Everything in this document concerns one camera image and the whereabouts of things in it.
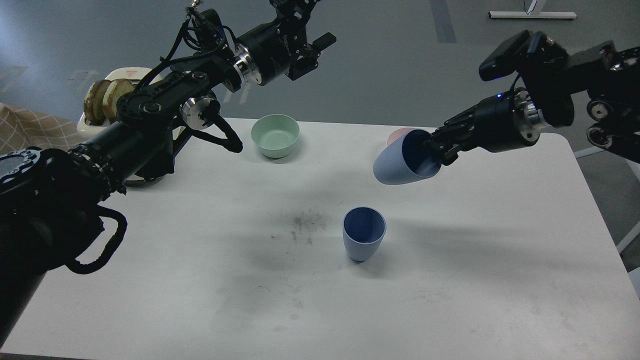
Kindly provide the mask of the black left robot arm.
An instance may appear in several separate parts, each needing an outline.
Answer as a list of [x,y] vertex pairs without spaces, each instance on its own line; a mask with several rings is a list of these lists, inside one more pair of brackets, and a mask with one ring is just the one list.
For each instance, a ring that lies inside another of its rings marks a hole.
[[336,42],[307,41],[315,0],[272,0],[275,19],[236,37],[214,9],[185,10],[171,50],[131,92],[107,102],[114,123],[69,150],[29,146],[1,157],[1,342],[5,343],[48,271],[86,275],[119,248],[126,217],[101,203],[126,180],[174,173],[191,137],[232,153],[243,143],[220,114],[213,89],[297,80]]

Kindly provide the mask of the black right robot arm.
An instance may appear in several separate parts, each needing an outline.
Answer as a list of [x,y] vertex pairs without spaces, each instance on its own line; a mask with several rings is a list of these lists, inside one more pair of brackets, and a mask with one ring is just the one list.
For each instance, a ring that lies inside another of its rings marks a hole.
[[639,162],[639,48],[605,41],[569,54],[544,32],[523,30],[505,39],[478,66],[492,81],[517,74],[522,87],[488,96],[418,141],[444,166],[459,152],[500,153],[534,146],[544,128],[573,124],[574,94],[585,92],[594,121],[587,139],[596,148]]

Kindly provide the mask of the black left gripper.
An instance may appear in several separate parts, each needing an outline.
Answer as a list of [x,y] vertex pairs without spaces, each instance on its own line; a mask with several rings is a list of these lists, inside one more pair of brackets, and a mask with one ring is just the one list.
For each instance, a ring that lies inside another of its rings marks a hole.
[[235,68],[245,82],[265,86],[285,75],[295,81],[318,68],[322,52],[338,40],[327,32],[310,43],[307,24],[317,0],[270,0],[275,18],[237,38]]

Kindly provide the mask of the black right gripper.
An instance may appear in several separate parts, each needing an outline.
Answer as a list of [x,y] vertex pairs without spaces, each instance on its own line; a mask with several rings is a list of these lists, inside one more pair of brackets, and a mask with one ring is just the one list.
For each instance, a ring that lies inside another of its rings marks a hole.
[[441,166],[450,166],[460,151],[500,153],[534,146],[542,128],[529,95],[492,95],[445,121],[423,145]]

